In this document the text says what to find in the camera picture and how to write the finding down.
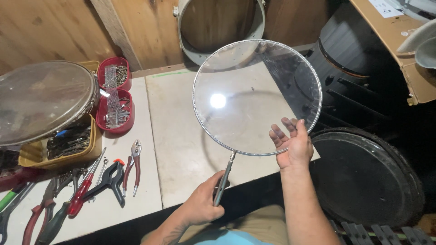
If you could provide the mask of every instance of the red-handled pliers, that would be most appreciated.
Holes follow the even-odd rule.
[[[126,196],[127,189],[127,179],[129,178],[130,170],[135,164],[136,168],[136,180],[135,180],[135,188],[133,190],[133,196],[136,195],[136,191],[138,190],[139,180],[141,178],[141,166],[139,165],[139,154],[141,153],[141,142],[139,140],[135,140],[132,145],[132,155],[129,156],[128,165],[126,167],[126,172],[124,173],[123,179],[123,197]]]

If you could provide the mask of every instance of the left hand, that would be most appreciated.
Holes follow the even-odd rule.
[[[191,196],[180,206],[186,222],[189,225],[204,225],[224,215],[224,208],[213,206],[213,193],[219,184],[225,170],[215,173],[205,182],[201,183]]]

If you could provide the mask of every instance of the wooden wall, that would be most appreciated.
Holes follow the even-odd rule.
[[[264,38],[290,46],[315,42],[332,13],[331,1],[267,0]],[[47,60],[102,61],[122,55],[118,46],[130,49],[124,55],[137,61],[137,70],[183,63],[189,59],[180,49],[172,15],[177,4],[178,0],[1,1],[0,74]],[[195,47],[213,50],[246,34],[253,6],[253,0],[193,0],[182,33]]]
[[[117,54],[89,1],[0,1],[0,75],[42,61],[102,61]]]

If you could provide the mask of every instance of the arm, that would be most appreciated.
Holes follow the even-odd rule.
[[[274,124],[269,136],[276,148],[289,147],[276,156],[285,202],[286,226],[291,245],[339,245],[339,239],[318,202],[309,173],[313,146],[304,120],[282,119],[290,137]]]
[[[177,244],[191,225],[203,225],[224,215],[224,208],[213,207],[212,195],[224,170],[201,183],[188,200],[174,211],[141,245]]]

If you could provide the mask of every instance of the black round lid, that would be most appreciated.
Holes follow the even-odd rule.
[[[363,225],[407,224],[423,206],[416,174],[381,139],[354,129],[316,133],[321,158],[310,173],[324,210],[340,221]]]

